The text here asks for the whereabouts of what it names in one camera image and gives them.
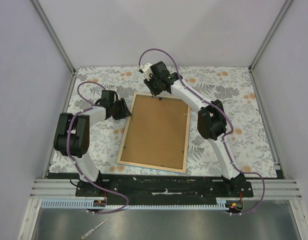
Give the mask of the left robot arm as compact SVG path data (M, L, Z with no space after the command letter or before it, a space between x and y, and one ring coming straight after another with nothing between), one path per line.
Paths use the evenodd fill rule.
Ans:
M89 154L90 128L109 118L121 120L131 115L125 99L119 98L114 90L103 90L101 98L85 110L59 115L53 147L71 160L78 170L79 179L88 182L86 189L95 197L104 192L104 184L98 180L100 171Z

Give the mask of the blue picture frame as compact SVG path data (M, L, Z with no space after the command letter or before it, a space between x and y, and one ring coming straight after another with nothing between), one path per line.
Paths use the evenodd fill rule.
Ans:
M176 96L136 92L117 163L185 173L191 108Z

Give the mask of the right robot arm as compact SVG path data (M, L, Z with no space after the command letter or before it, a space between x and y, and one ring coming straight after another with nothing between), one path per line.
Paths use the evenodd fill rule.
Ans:
M223 191L229 197L236 196L246 178L235 166L234 156L228 146L227 118L222 102L218 99L212 101L199 94L177 72L170 73L162 61L146 63L138 68L144 74L144 83L153 96L168 92L197 113L197 130L202 138L209 141L221 166Z

